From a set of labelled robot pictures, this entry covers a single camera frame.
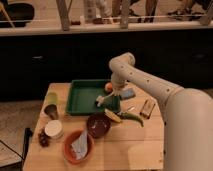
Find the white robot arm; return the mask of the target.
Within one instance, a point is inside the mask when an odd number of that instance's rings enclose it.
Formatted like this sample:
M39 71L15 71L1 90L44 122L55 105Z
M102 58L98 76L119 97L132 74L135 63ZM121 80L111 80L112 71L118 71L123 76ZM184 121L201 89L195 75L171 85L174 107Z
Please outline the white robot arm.
M134 65L135 57L129 52L110 60L113 90L120 93L130 81L162 105L163 171L213 171L213 98Z

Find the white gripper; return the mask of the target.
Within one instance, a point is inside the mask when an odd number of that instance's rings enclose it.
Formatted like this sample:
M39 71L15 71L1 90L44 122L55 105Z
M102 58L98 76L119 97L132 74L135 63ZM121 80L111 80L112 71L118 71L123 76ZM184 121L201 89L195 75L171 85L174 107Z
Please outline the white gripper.
M122 79L121 77L113 75L111 77L111 83L114 95L118 96L125 87L125 80Z

